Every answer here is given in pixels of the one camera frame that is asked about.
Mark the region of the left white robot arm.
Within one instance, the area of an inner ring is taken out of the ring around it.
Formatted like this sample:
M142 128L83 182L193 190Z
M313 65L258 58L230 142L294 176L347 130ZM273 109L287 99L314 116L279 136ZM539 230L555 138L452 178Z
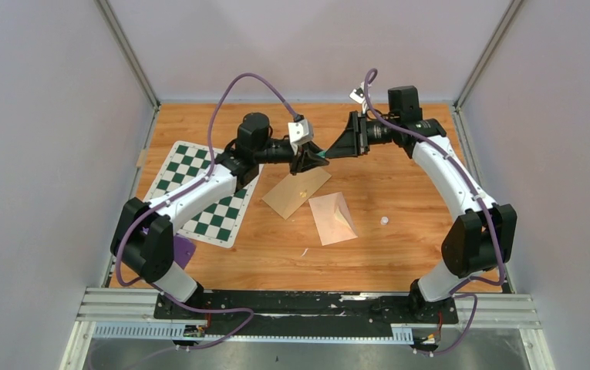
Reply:
M288 125L288 135L272 138L269 118L249 113L237 136L204 173L148 202L134 197L120 214L110 251L118 265L174 298L174 308L185 318L196 318L204 308L199 284L174 258L174 237L196 215L219 200L244 189L265 163L286 163L292 175L329 165L322 149L312 142L312 126L303 116Z

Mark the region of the pink paper envelope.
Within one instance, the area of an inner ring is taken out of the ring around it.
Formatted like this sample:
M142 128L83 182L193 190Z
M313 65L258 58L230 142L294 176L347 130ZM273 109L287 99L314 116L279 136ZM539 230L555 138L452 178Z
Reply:
M313 197L308 203L322 246L358 237L358 231L342 193Z

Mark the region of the tan kraft envelope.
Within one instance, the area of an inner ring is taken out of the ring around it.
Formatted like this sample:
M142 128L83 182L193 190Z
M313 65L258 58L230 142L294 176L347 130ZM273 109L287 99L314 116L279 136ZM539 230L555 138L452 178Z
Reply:
M331 174L322 168L288 175L269 190L262 200L280 217L287 220L304 202L319 190Z

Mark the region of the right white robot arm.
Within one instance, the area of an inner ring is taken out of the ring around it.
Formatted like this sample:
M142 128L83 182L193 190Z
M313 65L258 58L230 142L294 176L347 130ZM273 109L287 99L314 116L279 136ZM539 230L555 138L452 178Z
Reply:
M417 321L429 321L439 311L438 301L449 298L485 271L497 270L496 285L504 283L505 263L511 258L517 213L500 204L468 173L453 149L446 130L436 119L424 119L418 91L400 86L388 91L386 115L368 116L363 86L350 93L362 107L352 112L325 158L362 156L372 145L395 143L421 167L443 198L453 225L441 244L441 261L411 285L408 311Z

